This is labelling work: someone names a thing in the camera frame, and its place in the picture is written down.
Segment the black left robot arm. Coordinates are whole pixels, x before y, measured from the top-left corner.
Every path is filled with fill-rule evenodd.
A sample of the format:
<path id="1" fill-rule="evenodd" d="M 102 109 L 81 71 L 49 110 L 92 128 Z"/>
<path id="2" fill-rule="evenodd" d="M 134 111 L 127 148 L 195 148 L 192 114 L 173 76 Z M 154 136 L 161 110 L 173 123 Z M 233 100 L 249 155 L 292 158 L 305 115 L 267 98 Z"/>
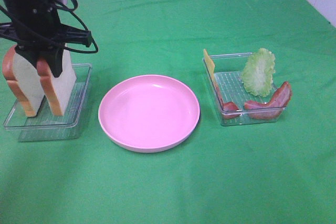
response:
<path id="1" fill-rule="evenodd" d="M 34 67 L 46 61 L 54 77 L 63 71 L 65 50 L 80 52 L 67 44 L 96 45 L 86 25 L 82 29 L 61 23 L 58 11 L 74 15 L 77 0 L 3 0 L 3 12 L 10 21 L 1 23 L 1 37 L 17 43 L 15 50 Z"/>

